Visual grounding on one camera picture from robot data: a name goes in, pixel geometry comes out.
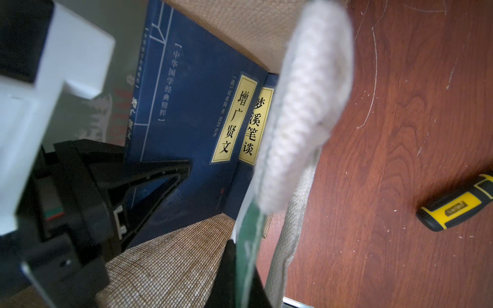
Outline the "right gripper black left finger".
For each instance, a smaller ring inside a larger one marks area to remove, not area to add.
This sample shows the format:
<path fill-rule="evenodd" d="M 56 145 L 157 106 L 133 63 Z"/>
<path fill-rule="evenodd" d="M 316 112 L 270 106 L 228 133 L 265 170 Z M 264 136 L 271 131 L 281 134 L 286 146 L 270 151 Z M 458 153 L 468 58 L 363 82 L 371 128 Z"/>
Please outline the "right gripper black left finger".
<path fill-rule="evenodd" d="M 236 245 L 227 241 L 209 298 L 204 307 L 233 308 L 236 300 Z"/>

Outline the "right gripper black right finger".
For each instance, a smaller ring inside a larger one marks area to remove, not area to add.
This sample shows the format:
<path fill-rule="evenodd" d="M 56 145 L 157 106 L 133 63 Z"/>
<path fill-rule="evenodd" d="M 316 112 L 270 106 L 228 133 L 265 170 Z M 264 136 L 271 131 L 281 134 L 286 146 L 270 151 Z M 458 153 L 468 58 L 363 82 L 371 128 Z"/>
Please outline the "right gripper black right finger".
<path fill-rule="evenodd" d="M 250 289 L 250 308 L 272 308 L 259 275 L 254 275 Z"/>

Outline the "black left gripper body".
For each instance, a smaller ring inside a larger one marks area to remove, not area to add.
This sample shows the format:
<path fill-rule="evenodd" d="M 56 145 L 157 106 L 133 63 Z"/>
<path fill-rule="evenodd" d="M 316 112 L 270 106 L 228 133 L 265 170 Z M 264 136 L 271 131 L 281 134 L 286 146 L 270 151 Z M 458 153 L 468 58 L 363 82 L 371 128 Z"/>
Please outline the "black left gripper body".
<path fill-rule="evenodd" d="M 123 158 L 123 147 L 91 140 L 39 151 L 15 212 L 18 228 L 1 237 L 2 300 L 32 286 L 50 307 L 96 305 L 117 239 L 100 171 Z"/>

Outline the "blue book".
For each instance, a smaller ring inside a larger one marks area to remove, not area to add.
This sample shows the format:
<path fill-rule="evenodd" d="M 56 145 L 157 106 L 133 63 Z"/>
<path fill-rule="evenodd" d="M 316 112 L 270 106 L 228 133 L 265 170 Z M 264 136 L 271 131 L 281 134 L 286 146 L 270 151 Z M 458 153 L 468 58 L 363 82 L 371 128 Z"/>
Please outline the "blue book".
<path fill-rule="evenodd" d="M 254 109 L 246 122 L 246 132 L 241 138 L 240 156 L 223 208 L 224 214 L 232 219 L 237 218 L 253 177 L 254 166 L 278 80 L 278 75 L 267 74 L 259 97 L 254 104 Z"/>
<path fill-rule="evenodd" d="M 188 160 L 190 175 L 131 241 L 215 215 L 226 200 L 267 71 L 163 1 L 148 4 L 126 138 L 128 162 Z"/>

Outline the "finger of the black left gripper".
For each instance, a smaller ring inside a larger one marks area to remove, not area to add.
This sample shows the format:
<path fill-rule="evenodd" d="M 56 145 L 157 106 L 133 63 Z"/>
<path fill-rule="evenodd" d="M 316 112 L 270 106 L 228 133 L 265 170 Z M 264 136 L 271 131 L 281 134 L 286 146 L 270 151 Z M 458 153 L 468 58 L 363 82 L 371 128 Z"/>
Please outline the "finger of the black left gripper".
<path fill-rule="evenodd" d="M 55 154 L 95 243 L 132 242 L 192 169 L 189 160 L 126 162 L 124 147 L 88 139 L 60 142 Z"/>

